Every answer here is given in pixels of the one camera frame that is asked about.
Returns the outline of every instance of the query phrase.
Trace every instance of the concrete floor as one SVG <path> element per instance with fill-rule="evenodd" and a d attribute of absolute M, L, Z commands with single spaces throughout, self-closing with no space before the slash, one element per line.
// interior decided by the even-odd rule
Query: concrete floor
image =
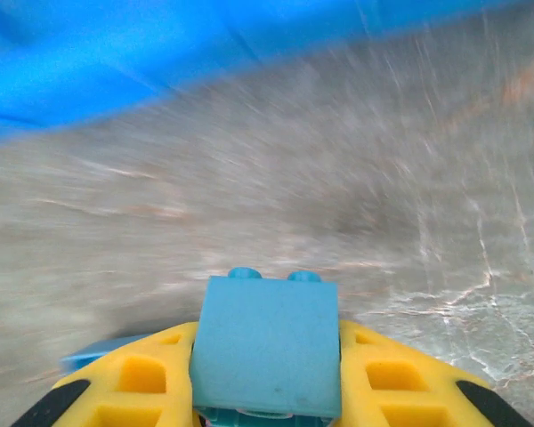
<path fill-rule="evenodd" d="M 0 149 L 0 426 L 238 265 L 320 272 L 534 422 L 534 4 Z"/>

